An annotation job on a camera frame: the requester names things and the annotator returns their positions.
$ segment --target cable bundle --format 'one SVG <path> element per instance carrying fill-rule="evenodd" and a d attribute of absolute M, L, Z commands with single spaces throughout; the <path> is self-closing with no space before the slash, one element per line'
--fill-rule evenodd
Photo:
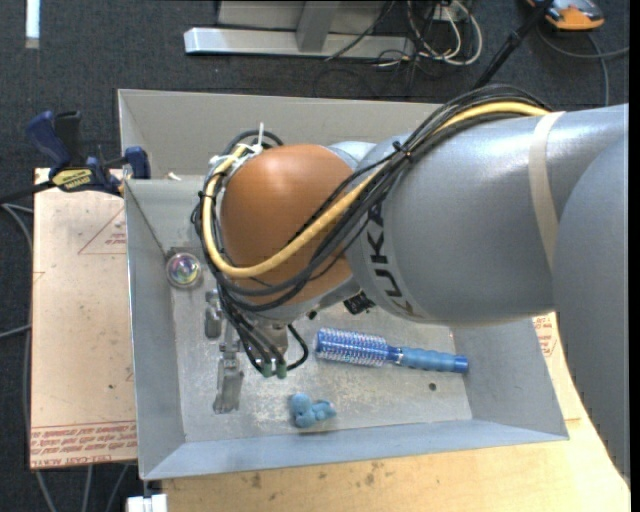
<path fill-rule="evenodd" d="M 518 116 L 540 116 L 548 112 L 549 109 L 538 99 L 511 86 L 490 85 L 453 99 L 431 114 L 404 144 L 399 142 L 394 144 L 394 151 L 388 156 L 354 172 L 340 183 L 313 215 L 301 225 L 285 247 L 265 261 L 249 267 L 235 266 L 232 261 L 223 256 L 225 251 L 216 213 L 216 204 L 223 195 L 225 179 L 228 178 L 233 162 L 245 156 L 247 152 L 254 151 L 252 146 L 240 144 L 240 142 L 247 137 L 255 137 L 261 132 L 246 132 L 241 138 L 236 137 L 227 147 L 227 158 L 218 159 L 205 179 L 203 191 L 200 193 L 200 203 L 192 214 L 192 222 L 196 226 L 209 266 L 217 280 L 222 310 L 238 332 L 253 366 L 263 375 L 269 376 L 272 372 L 270 365 L 267 368 L 267 362 L 270 363 L 273 358 L 276 360 L 276 365 L 280 367 L 286 362 L 284 356 L 273 344 L 254 328 L 246 317 L 247 313 L 265 312 L 287 303 L 307 283 L 327 272 L 358 238 L 366 226 L 369 210 L 385 199 L 396 181 L 405 172 L 410 171 L 415 162 L 461 130 L 484 122 Z M 265 135 L 277 144 L 281 144 L 275 135 L 268 132 L 265 132 Z M 311 239 L 331 225 L 333 227 L 328 230 L 304 269 L 280 283 L 266 283 L 259 279 L 262 274 L 285 263 Z M 314 272 L 327 261 L 329 261 L 329 267 L 320 274 L 314 275 Z M 252 279 L 259 283 L 260 287 L 242 287 L 237 285 L 234 279 Z M 251 297 L 272 295 L 276 298 L 266 303 L 251 302 Z M 304 352 L 300 360 L 286 367 L 293 369 L 306 360 L 308 348 L 293 325 L 289 324 L 288 328 Z M 262 365 L 256 360 L 256 353 L 264 362 Z"/>

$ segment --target yellow cable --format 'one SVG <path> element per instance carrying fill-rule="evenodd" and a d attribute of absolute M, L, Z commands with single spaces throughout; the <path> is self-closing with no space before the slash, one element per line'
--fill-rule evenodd
<path fill-rule="evenodd" d="M 465 110 L 449 119 L 436 131 L 446 128 L 447 126 L 451 126 L 460 121 L 471 119 L 473 117 L 500 112 L 509 112 L 529 116 L 541 116 L 549 113 L 545 109 L 528 105 L 526 103 L 518 103 L 513 101 L 495 102 L 472 107 L 469 110 Z M 244 151 L 244 147 L 238 148 L 234 152 L 233 156 L 225 160 L 220 165 L 220 167 L 216 169 L 212 178 L 207 182 L 202 202 L 202 231 L 204 236 L 204 243 L 207 248 L 207 252 L 209 253 L 209 257 L 211 258 L 213 264 L 222 273 L 232 278 L 240 279 L 262 275 L 265 272 L 268 272 L 284 263 L 287 259 L 289 259 L 302 247 L 309 243 L 310 240 L 317 236 L 331 222 L 337 219 L 338 216 L 341 215 L 357 199 L 360 192 L 362 192 L 362 190 L 378 175 L 378 173 L 384 167 L 380 167 L 377 171 L 370 174 L 365 180 L 354 187 L 349 193 L 345 194 L 340 200 L 334 203 L 333 206 L 331 206 L 320 217 L 318 217 L 313 222 L 313 224 L 307 227 L 300 236 L 294 239 L 289 245 L 283 247 L 276 254 L 267 258 L 263 262 L 250 267 L 234 267 L 233 265 L 227 263 L 227 261 L 218 252 L 213 240 L 213 233 L 211 232 L 211 207 L 213 206 L 213 202 L 211 196 L 213 195 L 216 183 L 222 177 L 220 174 L 231 165 L 231 163 L 235 159 L 234 157 L 240 156 Z"/>

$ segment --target cardboard sheet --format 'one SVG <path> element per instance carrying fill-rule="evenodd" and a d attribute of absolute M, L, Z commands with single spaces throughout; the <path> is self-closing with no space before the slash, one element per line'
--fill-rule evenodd
<path fill-rule="evenodd" d="M 37 194 L 31 468 L 136 458 L 131 360 L 123 200 Z"/>

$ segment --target small blue object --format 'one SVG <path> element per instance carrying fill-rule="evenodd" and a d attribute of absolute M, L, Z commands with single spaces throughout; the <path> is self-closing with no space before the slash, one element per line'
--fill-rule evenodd
<path fill-rule="evenodd" d="M 381 336 L 322 328 L 316 335 L 316 355 L 323 359 L 365 366 L 392 361 L 400 366 L 438 372 L 466 373 L 465 356 L 411 347 L 392 347 Z"/>
<path fill-rule="evenodd" d="M 296 393 L 291 397 L 291 412 L 294 423 L 299 428 L 309 428 L 337 414 L 335 406 L 328 400 L 314 403 L 305 393 Z"/>

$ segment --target blue toy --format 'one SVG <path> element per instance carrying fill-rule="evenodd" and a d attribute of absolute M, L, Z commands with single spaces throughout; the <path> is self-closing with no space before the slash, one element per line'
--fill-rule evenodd
<path fill-rule="evenodd" d="M 318 421 L 333 418 L 337 413 L 335 406 L 327 400 L 319 400 L 315 403 L 308 395 L 296 393 L 291 397 L 291 412 L 294 422 L 299 428 L 309 428 Z"/>

